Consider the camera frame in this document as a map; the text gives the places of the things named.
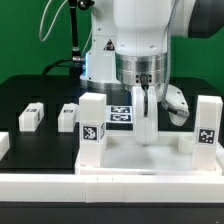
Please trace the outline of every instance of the green backdrop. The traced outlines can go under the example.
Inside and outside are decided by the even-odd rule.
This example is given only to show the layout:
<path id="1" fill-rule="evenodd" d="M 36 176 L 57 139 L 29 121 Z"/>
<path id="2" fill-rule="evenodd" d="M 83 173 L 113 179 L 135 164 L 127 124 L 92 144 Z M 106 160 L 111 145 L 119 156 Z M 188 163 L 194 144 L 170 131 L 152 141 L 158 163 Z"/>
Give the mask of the green backdrop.
<path id="1" fill-rule="evenodd" d="M 52 3 L 46 28 L 64 0 Z M 48 0 L 0 1 L 0 83 L 18 74 L 40 74 L 43 68 L 71 56 L 71 26 L 66 5 L 49 39 L 42 43 L 38 32 Z M 90 30 L 90 13 L 78 12 L 81 49 Z M 172 39 L 172 76 L 207 80 L 224 93 L 224 29 L 210 39 Z M 51 74 L 68 74 L 64 68 Z"/>

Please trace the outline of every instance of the small white block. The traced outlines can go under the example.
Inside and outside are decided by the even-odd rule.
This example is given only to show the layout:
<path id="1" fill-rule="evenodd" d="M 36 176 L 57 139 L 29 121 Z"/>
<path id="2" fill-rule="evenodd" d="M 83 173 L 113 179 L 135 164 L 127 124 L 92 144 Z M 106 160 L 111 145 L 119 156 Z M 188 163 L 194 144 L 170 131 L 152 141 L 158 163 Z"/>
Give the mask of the small white block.
<path id="1" fill-rule="evenodd" d="M 107 136 L 104 136 L 99 143 L 81 141 L 80 164 L 82 166 L 102 167 L 106 148 Z"/>
<path id="2" fill-rule="evenodd" d="M 106 120 L 106 94 L 85 93 L 79 98 L 80 122 Z"/>
<path id="3" fill-rule="evenodd" d="M 10 148 L 9 133 L 0 132 L 0 160 L 4 157 L 9 148 Z"/>
<path id="4" fill-rule="evenodd" d="M 30 103 L 19 117 L 19 130 L 34 132 L 43 117 L 43 103 Z"/>
<path id="5" fill-rule="evenodd" d="M 65 104 L 58 117 L 58 132 L 73 132 L 76 122 L 77 104 Z"/>

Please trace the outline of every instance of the white platform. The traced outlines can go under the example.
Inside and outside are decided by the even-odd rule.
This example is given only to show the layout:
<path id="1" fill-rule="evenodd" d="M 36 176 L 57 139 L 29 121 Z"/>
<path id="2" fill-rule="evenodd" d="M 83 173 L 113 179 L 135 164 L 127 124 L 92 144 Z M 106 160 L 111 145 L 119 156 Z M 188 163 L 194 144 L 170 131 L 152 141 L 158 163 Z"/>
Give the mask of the white platform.
<path id="1" fill-rule="evenodd" d="M 78 156 L 76 174 L 222 175 L 218 162 L 214 171 L 192 170 L 192 155 L 178 151 L 179 136 L 193 133 L 159 132 L 157 142 L 149 146 L 136 143 L 132 131 L 107 131 L 107 135 L 103 167 L 82 166 Z"/>

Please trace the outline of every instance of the white cube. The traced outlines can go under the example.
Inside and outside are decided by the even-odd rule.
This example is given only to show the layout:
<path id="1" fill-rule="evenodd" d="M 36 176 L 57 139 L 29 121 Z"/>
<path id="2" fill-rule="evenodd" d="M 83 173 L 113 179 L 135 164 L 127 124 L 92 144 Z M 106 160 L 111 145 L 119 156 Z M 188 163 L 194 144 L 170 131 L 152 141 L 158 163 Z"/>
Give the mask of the white cube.
<path id="1" fill-rule="evenodd" d="M 80 122 L 106 120 L 105 94 L 85 93 L 79 98 Z"/>
<path id="2" fill-rule="evenodd" d="M 43 117 L 43 103 L 30 103 L 19 117 L 19 130 L 34 132 Z"/>
<path id="3" fill-rule="evenodd" d="M 58 132 L 73 132 L 76 122 L 77 104 L 65 104 L 58 117 Z"/>

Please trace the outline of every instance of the white block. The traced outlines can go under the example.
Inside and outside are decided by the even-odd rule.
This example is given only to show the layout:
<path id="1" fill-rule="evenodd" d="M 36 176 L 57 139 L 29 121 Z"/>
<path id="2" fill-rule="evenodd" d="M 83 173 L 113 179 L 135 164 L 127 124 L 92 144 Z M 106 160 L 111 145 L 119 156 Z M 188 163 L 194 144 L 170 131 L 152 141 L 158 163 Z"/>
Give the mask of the white block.
<path id="1" fill-rule="evenodd" d="M 1 174 L 1 201 L 85 202 L 86 179 L 75 175 Z"/>
<path id="2" fill-rule="evenodd" d="M 73 132 L 76 122 L 77 104 L 65 104 L 58 117 L 58 132 Z"/>
<path id="3" fill-rule="evenodd" d="M 19 130 L 34 132 L 43 117 L 43 103 L 30 103 L 19 117 Z"/>
<path id="4" fill-rule="evenodd" d="M 86 185 L 86 202 L 124 202 L 122 177 L 98 176 L 97 181 Z"/>
<path id="5" fill-rule="evenodd" d="M 222 104 L 221 97 L 198 97 L 192 157 L 193 169 L 215 169 Z"/>
<path id="6" fill-rule="evenodd" d="M 80 164 L 82 166 L 102 167 L 106 148 L 107 136 L 104 136 L 99 143 L 81 141 Z"/>
<path id="7" fill-rule="evenodd" d="M 79 120 L 94 121 L 106 120 L 106 95 L 98 93 L 85 93 L 79 98 Z"/>
<path id="8" fill-rule="evenodd" d="M 9 148 L 10 148 L 9 133 L 0 132 L 0 160 L 4 157 Z"/>

